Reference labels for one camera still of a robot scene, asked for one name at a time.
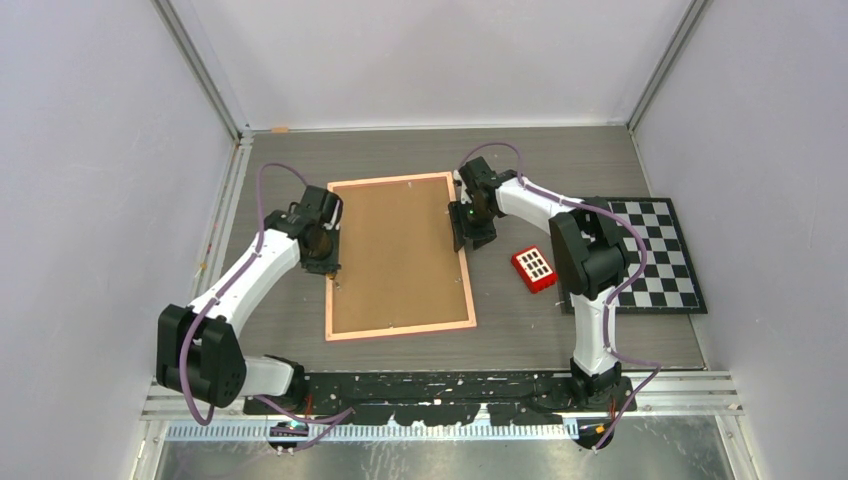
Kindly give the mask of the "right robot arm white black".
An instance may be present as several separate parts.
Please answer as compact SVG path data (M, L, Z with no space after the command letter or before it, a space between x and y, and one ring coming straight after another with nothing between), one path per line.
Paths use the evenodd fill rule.
M494 221L505 216L549 235L553 270L574 308L576 341L565 385L577 406L598 409L622 378L614 353L616 292L630 261L621 225L600 198L554 193L514 170L497 173L482 157L463 164L452 177L460 194L448 206L456 250L493 241Z

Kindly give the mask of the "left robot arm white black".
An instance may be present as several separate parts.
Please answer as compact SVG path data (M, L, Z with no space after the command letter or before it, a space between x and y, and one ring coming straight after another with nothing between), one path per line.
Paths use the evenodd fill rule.
M253 311L289 271L333 276L339 263L343 200L306 187L288 210L264 218L244 254L206 292L186 306L170 304L159 315L155 378L188 404L223 408L239 397L268 396L284 414L307 398L302 367L282 357L246 356L239 336Z

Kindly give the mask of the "pink picture frame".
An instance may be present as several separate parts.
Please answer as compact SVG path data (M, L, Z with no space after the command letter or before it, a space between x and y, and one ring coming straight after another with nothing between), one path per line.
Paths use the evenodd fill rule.
M453 245L451 173L327 187L344 202L341 268L326 287L327 341L476 327L468 262Z

